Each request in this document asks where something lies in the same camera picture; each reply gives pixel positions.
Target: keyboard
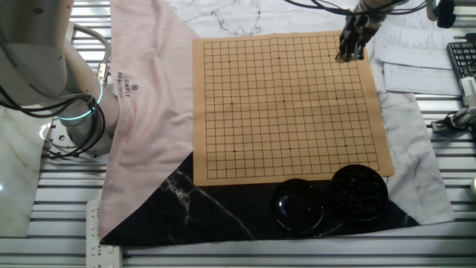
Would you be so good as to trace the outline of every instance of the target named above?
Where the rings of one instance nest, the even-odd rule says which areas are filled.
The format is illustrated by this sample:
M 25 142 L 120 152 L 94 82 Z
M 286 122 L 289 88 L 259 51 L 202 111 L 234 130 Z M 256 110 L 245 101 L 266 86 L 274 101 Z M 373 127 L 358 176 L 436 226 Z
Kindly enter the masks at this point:
M 446 47 L 453 65 L 454 73 L 459 79 L 476 73 L 476 42 L 452 42 Z

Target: paper document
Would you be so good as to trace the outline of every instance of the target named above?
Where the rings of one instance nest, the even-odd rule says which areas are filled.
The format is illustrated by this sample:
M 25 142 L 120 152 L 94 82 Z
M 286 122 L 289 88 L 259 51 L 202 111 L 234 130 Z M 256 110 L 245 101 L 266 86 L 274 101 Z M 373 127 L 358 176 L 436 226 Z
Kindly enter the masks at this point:
M 410 0 L 406 4 L 397 6 L 396 9 L 411 9 L 422 3 L 422 0 Z M 405 29 L 427 30 L 427 31 L 448 31 L 448 29 L 438 28 L 436 22 L 432 22 L 426 16 L 426 8 L 402 16 L 388 16 L 385 25 L 394 25 Z
M 384 83 L 388 91 L 461 95 L 452 70 L 385 63 Z
M 410 0 L 397 9 L 413 8 Z M 453 42 L 449 29 L 438 28 L 426 16 L 426 9 L 403 16 L 389 16 L 376 34 L 376 57 L 385 63 L 451 69 L 446 46 Z
M 405 29 L 394 25 L 381 28 L 376 56 L 385 63 L 451 69 L 446 45 L 453 42 L 451 31 Z

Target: black bowl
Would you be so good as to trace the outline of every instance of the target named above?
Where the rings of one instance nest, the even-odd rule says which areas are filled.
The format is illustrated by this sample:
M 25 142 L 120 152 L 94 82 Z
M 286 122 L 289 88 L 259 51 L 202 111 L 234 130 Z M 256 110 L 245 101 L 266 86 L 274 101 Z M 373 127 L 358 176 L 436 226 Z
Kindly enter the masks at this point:
M 383 178 L 372 168 L 348 165 L 334 174 L 330 199 L 337 211 L 351 220 L 367 222 L 383 214 L 388 189 Z
M 271 200 L 276 221 L 294 234 L 316 230 L 324 218 L 324 196 L 311 182 L 290 179 L 277 187 Z

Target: grid lines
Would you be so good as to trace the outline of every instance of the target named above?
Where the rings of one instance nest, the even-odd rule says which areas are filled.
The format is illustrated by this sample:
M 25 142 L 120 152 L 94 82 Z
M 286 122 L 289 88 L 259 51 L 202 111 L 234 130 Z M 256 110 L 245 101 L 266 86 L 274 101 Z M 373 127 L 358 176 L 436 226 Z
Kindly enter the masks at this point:
M 208 179 L 380 170 L 356 63 L 338 36 L 203 42 Z

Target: marble pattern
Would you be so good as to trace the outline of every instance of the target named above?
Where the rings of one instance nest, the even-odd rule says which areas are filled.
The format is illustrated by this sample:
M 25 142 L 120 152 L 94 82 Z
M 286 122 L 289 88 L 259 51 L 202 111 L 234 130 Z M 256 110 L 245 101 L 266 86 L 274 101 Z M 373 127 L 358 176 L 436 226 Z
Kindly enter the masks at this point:
M 167 1 L 177 16 L 202 38 L 341 31 L 345 23 L 344 16 L 295 7 L 281 0 Z M 353 0 L 332 3 L 349 9 L 356 5 Z M 413 94 L 387 93 L 385 90 L 382 63 L 374 57 L 376 38 L 367 45 L 367 53 L 396 168 L 396 175 L 388 180 L 390 198 L 421 224 L 453 220 L 418 104 Z
M 0 109 L 0 237 L 27 234 L 48 123 Z
M 344 17 L 275 0 L 167 0 L 173 11 L 203 38 L 258 34 L 341 31 Z M 353 0 L 332 3 L 353 9 Z M 333 215 L 310 237 L 350 235 L 454 219 L 425 123 L 413 94 L 388 93 L 382 63 L 367 51 L 382 106 L 396 174 L 385 178 L 391 207 L 376 225 L 357 226 Z M 189 157 L 154 194 L 104 237 L 103 243 L 165 246 L 227 240 L 298 239 L 270 215 L 277 184 L 197 188 Z M 313 182 L 322 191 L 326 181 Z

